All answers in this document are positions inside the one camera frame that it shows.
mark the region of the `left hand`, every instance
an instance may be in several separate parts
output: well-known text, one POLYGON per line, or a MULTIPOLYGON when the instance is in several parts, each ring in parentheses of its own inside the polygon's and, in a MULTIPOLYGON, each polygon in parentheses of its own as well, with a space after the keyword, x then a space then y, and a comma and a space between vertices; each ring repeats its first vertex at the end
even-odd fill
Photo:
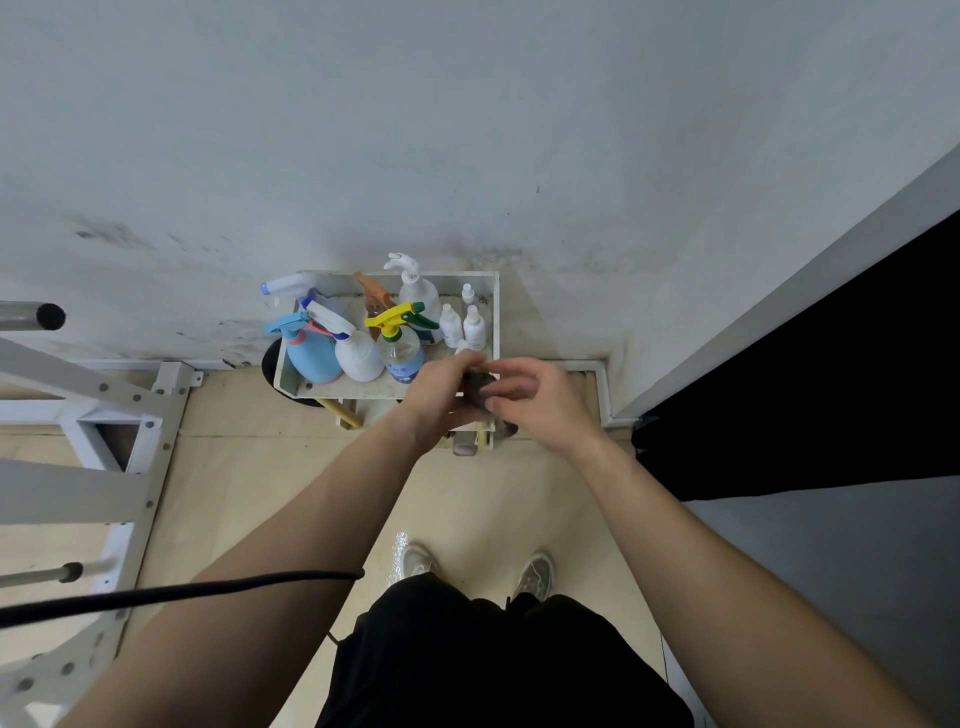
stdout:
POLYGON ((418 372, 399 409, 414 418, 424 452, 432 449, 451 429, 489 418, 488 412, 470 407, 457 397, 464 373, 486 358, 481 352, 460 352, 446 359, 428 361, 418 372))

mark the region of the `right hand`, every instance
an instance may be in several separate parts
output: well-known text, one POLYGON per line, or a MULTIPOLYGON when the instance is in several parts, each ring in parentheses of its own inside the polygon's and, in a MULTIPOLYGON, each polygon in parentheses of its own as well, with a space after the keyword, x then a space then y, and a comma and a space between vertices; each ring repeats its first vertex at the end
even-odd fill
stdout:
POLYGON ((526 429, 545 448, 570 455, 600 424, 587 410, 565 370, 527 357, 497 359, 483 367, 501 375, 481 391, 494 415, 526 429))

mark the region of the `black curtain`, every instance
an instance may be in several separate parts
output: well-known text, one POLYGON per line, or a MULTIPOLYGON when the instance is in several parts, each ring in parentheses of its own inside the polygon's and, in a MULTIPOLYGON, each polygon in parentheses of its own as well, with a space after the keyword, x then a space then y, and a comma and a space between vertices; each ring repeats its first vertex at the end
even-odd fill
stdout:
POLYGON ((960 212, 651 410, 682 500, 960 473, 960 212))

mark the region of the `yellow trigger sprayer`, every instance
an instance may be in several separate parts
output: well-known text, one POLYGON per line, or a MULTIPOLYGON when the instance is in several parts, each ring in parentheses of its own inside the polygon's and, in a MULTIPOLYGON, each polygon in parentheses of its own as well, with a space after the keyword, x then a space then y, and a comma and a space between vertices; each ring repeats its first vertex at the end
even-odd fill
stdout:
POLYGON ((418 332, 404 324, 416 324, 434 330, 440 328, 437 322, 421 316, 422 312, 423 303, 419 301, 401 303, 364 322, 369 327, 380 329, 376 350, 387 365, 387 371, 401 384, 412 382, 426 361, 418 332))

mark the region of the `forearm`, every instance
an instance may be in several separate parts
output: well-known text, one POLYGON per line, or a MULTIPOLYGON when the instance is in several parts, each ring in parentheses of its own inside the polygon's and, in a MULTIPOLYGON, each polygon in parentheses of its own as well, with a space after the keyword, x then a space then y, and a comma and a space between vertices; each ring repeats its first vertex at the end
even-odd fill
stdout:
POLYGON ((853 643, 600 435, 589 483, 670 648, 721 725, 928 725, 853 643))
MULTIPOLYGON (((361 569, 420 454, 406 418, 398 408, 372 426, 197 580, 361 569)), ((168 605, 62 725, 103 724, 105 703, 114 724, 269 725, 350 586, 300 582, 168 605)))

